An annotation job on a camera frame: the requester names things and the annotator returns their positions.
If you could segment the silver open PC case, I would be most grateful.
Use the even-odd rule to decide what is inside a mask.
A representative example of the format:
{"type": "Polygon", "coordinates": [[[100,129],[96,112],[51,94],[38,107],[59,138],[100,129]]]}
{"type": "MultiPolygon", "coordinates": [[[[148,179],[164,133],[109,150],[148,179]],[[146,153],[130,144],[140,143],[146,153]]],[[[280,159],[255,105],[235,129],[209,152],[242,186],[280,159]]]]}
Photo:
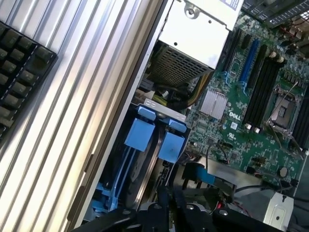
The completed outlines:
{"type": "MultiPolygon", "coordinates": [[[[158,36],[163,28],[163,25],[158,30],[158,36]]],[[[190,156],[186,154],[186,148],[189,143],[190,133],[192,131],[191,126],[187,122],[188,114],[193,105],[195,105],[201,98],[218,67],[223,63],[223,53],[227,50],[228,43],[232,39],[232,34],[235,31],[235,28],[236,24],[232,32],[228,35],[216,69],[176,87],[155,84],[148,79],[150,74],[149,70],[151,58],[158,40],[157,37],[154,41],[152,49],[147,52],[143,60],[143,66],[140,72],[137,74],[139,83],[129,88],[122,98],[124,110],[119,113],[119,122],[113,125],[115,129],[114,137],[103,146],[99,154],[99,159],[96,159],[94,156],[91,156],[90,158],[86,170],[94,174],[94,183],[87,184],[80,190],[80,193],[85,193],[86,190],[89,190],[90,196],[85,198],[85,205],[78,204],[76,208],[71,210],[69,219],[72,220],[72,224],[69,226],[67,230],[68,232],[104,214],[107,214],[97,214],[91,210],[91,199],[95,193],[96,186],[103,169],[105,168],[106,162],[129,106],[132,103],[144,103],[146,98],[186,116],[185,123],[189,128],[187,142],[176,163],[168,163],[160,159],[157,160],[138,208],[128,208],[125,206],[118,208],[139,210],[143,203],[157,202],[159,188],[166,187],[169,194],[169,232],[176,232],[174,222],[175,201],[173,196],[178,191],[183,193],[186,202],[199,203],[207,210],[213,209],[218,201],[223,203],[232,203],[234,201],[239,201],[241,197],[245,195],[268,189],[292,197],[294,199],[294,207],[296,206],[298,198],[295,197],[295,193],[279,190],[277,188],[265,185],[263,184],[262,179],[249,175],[245,172],[235,170],[226,165],[222,165],[217,162],[208,163],[204,156],[190,156]],[[99,167],[99,160],[104,163],[103,167],[99,167]]],[[[298,224],[297,218],[293,215],[293,213],[290,222],[298,224]]]]}

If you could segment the silver metal drive cage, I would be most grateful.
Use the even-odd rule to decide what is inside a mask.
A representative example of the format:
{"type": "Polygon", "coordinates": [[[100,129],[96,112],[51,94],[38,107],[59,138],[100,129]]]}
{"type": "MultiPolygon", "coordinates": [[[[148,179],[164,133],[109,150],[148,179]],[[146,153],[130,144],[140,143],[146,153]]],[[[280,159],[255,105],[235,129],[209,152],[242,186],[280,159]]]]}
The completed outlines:
{"type": "Polygon", "coordinates": [[[287,227],[294,209],[294,199],[273,190],[261,191],[266,203],[263,222],[276,228],[287,227]]]}

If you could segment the green Dell motherboard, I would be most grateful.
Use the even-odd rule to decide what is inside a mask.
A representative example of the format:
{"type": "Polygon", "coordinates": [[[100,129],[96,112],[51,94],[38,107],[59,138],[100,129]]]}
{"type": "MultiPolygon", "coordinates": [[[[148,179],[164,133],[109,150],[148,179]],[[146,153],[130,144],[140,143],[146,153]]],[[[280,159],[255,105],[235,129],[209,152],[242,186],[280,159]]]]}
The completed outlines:
{"type": "Polygon", "coordinates": [[[303,49],[309,51],[309,34],[305,34],[300,26],[290,24],[270,29],[246,13],[241,13],[236,22],[232,39],[228,43],[227,50],[223,53],[223,63],[218,67],[201,98],[193,105],[188,114],[187,122],[192,131],[186,154],[204,156],[208,163],[217,162],[226,165],[262,179],[265,185],[295,193],[306,163],[306,154],[305,159],[300,160],[280,150],[273,134],[265,127],[264,119],[259,129],[246,130],[244,128],[243,119],[254,87],[246,87],[246,94],[244,94],[238,82],[255,39],[258,39],[260,43],[249,70],[247,82],[259,49],[263,44],[268,46],[264,59],[272,51],[285,58],[286,64],[280,69],[276,84],[292,83],[296,80],[306,84],[293,135],[304,154],[309,149],[309,58],[301,52],[303,49]],[[226,55],[238,28],[242,29],[239,44],[228,71],[222,72],[226,55]],[[249,46],[246,49],[241,49],[246,34],[250,34],[252,38],[249,46]],[[220,120],[199,111],[209,89],[220,92],[228,98],[223,117],[220,120]],[[288,175],[285,178],[279,176],[281,167],[288,168],[288,175]]]}

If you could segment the black plastic fan shroud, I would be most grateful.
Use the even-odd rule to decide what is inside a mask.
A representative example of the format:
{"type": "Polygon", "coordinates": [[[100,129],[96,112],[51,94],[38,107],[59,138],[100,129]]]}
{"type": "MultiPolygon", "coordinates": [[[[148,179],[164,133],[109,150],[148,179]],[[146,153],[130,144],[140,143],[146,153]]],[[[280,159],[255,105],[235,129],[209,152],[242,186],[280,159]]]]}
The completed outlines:
{"type": "Polygon", "coordinates": [[[283,24],[300,26],[309,22],[309,0],[244,0],[241,10],[268,28],[283,24]]]}

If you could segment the silver CPU socket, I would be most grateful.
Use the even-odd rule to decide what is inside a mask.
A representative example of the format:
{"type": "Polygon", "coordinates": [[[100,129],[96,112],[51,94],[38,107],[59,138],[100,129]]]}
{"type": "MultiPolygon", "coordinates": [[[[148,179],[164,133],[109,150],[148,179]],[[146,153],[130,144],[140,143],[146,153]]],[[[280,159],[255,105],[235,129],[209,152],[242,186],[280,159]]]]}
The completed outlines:
{"type": "Polygon", "coordinates": [[[299,80],[275,85],[271,92],[264,124],[282,138],[292,138],[306,84],[299,80]]]}

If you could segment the black disk with blue carrier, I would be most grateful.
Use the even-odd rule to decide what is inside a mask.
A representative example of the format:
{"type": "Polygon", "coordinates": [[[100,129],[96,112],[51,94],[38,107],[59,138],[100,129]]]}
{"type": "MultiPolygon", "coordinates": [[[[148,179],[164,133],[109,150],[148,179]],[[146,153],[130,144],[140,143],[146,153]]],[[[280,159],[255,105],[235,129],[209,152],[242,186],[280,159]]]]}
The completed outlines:
{"type": "Polygon", "coordinates": [[[157,160],[176,163],[187,142],[185,122],[131,104],[101,174],[90,209],[138,208],[157,160]]]}

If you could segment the silver chipset heatsink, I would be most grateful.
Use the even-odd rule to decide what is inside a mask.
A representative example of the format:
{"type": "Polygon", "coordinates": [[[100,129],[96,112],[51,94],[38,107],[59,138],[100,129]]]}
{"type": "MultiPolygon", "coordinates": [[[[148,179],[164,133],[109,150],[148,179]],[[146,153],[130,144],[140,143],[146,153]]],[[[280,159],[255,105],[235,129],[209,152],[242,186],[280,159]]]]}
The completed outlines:
{"type": "Polygon", "coordinates": [[[209,89],[199,107],[199,111],[220,120],[223,117],[227,101],[228,98],[226,95],[209,89]]]}

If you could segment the black computer keyboard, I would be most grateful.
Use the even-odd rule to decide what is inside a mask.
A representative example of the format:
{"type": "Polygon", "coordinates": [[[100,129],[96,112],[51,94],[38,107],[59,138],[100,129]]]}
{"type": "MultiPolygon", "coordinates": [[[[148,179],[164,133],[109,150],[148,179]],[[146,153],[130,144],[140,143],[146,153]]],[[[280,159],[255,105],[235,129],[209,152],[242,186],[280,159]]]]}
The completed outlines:
{"type": "Polygon", "coordinates": [[[0,21],[0,144],[56,60],[55,52],[0,21]]]}

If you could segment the blue expansion slot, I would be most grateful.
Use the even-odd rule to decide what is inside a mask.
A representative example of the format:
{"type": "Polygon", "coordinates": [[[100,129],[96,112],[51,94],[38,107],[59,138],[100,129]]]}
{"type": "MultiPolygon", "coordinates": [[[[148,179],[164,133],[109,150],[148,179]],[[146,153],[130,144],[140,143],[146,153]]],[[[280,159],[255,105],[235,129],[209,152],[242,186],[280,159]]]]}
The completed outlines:
{"type": "Polygon", "coordinates": [[[256,53],[258,46],[259,46],[259,43],[260,43],[260,41],[258,39],[255,39],[253,41],[253,43],[250,47],[250,50],[248,52],[247,58],[245,60],[241,75],[239,77],[238,84],[241,87],[241,89],[243,90],[244,94],[246,94],[245,89],[246,89],[246,86],[247,86],[247,77],[248,77],[248,74],[249,74],[249,70],[251,68],[255,53],[256,53]]]}

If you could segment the black short expansion slot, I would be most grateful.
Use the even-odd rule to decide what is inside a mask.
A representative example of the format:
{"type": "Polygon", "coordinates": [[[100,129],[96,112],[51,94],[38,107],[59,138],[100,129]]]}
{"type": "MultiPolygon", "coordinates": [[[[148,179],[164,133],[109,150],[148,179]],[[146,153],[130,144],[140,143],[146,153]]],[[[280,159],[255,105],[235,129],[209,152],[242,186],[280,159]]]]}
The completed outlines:
{"type": "Polygon", "coordinates": [[[250,34],[245,35],[243,42],[241,44],[241,49],[246,49],[249,46],[251,38],[252,36],[250,34]]]}

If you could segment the silver disk bay bracket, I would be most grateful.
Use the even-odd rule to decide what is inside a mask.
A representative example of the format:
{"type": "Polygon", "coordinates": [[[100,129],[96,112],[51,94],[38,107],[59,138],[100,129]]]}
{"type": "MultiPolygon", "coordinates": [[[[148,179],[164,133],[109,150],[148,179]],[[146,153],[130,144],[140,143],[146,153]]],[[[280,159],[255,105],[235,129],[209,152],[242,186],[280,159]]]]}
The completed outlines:
{"type": "Polygon", "coordinates": [[[150,109],[153,109],[153,110],[159,112],[162,115],[174,118],[178,121],[185,122],[185,120],[186,120],[185,115],[178,113],[178,112],[176,112],[172,109],[169,109],[166,106],[163,106],[162,104],[157,103],[157,102],[155,102],[151,99],[146,98],[143,105],[149,107],[150,109]]]}

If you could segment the silver power supply box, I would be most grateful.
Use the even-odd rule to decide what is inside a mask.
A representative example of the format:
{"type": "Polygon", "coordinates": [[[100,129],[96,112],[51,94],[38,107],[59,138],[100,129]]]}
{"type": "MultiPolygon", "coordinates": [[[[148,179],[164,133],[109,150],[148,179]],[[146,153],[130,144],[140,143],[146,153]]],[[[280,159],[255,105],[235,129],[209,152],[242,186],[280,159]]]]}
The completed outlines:
{"type": "Polygon", "coordinates": [[[244,0],[173,0],[148,79],[179,86],[214,71],[244,0]]]}

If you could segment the black RAM slot bank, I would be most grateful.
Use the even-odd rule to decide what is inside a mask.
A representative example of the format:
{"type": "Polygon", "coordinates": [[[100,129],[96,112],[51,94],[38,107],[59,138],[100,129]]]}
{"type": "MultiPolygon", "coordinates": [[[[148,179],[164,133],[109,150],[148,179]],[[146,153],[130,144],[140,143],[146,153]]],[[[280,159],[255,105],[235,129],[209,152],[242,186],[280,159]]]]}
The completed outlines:
{"type": "Polygon", "coordinates": [[[279,71],[285,64],[285,58],[275,51],[264,59],[243,119],[246,130],[261,127],[279,71]]]}

